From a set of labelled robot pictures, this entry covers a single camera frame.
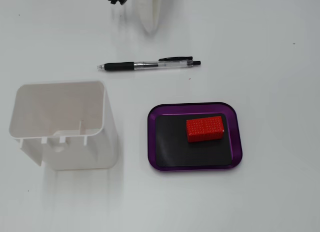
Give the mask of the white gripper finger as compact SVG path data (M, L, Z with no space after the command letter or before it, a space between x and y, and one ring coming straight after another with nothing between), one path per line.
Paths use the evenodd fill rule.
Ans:
M144 30L153 35L158 28L162 0L136 0L139 19Z

